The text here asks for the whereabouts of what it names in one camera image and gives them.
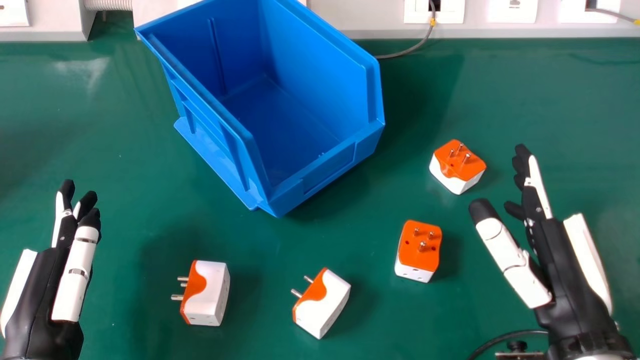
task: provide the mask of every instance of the white electrical outlet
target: white electrical outlet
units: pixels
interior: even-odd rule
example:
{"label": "white electrical outlet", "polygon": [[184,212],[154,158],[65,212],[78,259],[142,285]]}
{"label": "white electrical outlet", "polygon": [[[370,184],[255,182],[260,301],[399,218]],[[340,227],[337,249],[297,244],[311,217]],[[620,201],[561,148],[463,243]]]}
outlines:
{"label": "white electrical outlet", "polygon": [[538,0],[489,0],[488,22],[534,24]]}
{"label": "white electrical outlet", "polygon": [[[405,24],[427,24],[430,20],[429,0],[404,0]],[[441,0],[436,21],[441,24],[463,24],[465,0]]]}
{"label": "white electrical outlet", "polygon": [[[615,24],[617,17],[603,13],[585,11],[585,0],[562,0],[560,2],[559,22],[580,24]],[[620,0],[598,0],[598,9],[620,12]]]}
{"label": "white electrical outlet", "polygon": [[0,26],[29,26],[26,0],[0,0]]}

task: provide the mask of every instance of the wall switch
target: wall switch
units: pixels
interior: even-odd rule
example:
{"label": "wall switch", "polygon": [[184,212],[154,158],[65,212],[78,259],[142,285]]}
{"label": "wall switch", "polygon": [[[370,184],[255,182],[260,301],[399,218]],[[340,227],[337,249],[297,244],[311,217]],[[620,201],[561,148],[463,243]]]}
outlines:
{"label": "wall switch", "polygon": [[0,0],[0,26],[29,26],[26,0]]}
{"label": "wall switch", "polygon": [[489,0],[488,22],[534,24],[538,0]]}
{"label": "wall switch", "polygon": [[[430,20],[429,0],[404,0],[405,24],[427,24]],[[463,24],[465,0],[440,0],[440,11],[436,11],[436,21],[441,24]]]}
{"label": "wall switch", "polygon": [[[603,13],[585,11],[585,0],[562,0],[560,2],[559,22],[580,24],[615,24],[617,17]],[[620,0],[598,0],[597,8],[620,12]]]}

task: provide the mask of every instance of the blue plastic bin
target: blue plastic bin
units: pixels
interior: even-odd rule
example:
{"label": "blue plastic bin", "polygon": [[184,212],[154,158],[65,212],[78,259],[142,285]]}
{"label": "blue plastic bin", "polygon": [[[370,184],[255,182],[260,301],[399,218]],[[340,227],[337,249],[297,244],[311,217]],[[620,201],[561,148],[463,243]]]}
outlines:
{"label": "blue plastic bin", "polygon": [[280,217],[375,150],[378,62],[296,0],[205,0],[136,32],[175,128],[249,209]]}

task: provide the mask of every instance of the black plug in socket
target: black plug in socket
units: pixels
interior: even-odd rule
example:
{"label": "black plug in socket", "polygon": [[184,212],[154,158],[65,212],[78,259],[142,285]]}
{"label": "black plug in socket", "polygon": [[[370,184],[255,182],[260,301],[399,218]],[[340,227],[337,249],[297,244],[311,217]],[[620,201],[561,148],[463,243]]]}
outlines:
{"label": "black plug in socket", "polygon": [[[433,4],[436,6],[436,11],[439,12],[440,11],[440,0],[433,0]],[[429,11],[433,11],[433,9],[431,8],[431,2],[429,2]]]}

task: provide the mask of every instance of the green work surface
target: green work surface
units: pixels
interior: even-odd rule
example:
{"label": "green work surface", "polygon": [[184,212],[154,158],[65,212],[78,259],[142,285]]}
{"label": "green work surface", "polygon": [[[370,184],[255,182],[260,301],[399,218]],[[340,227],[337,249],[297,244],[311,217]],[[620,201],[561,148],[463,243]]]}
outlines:
{"label": "green work surface", "polygon": [[[131,28],[115,15],[85,44],[0,45],[0,289],[23,248],[49,246],[62,180],[95,190],[103,237],[82,359],[464,359],[535,328],[467,213],[478,197],[519,200],[518,143],[537,155],[554,213],[585,214],[616,320],[640,350],[640,39],[437,40],[384,60],[387,128],[375,154],[277,219],[248,211],[173,129],[160,64]],[[427,170],[451,138],[488,165],[461,196]],[[444,232],[429,284],[394,275],[408,219]],[[228,263],[221,327],[187,326],[170,300],[194,259]],[[292,322],[289,290],[324,266],[352,290],[318,341]]]}

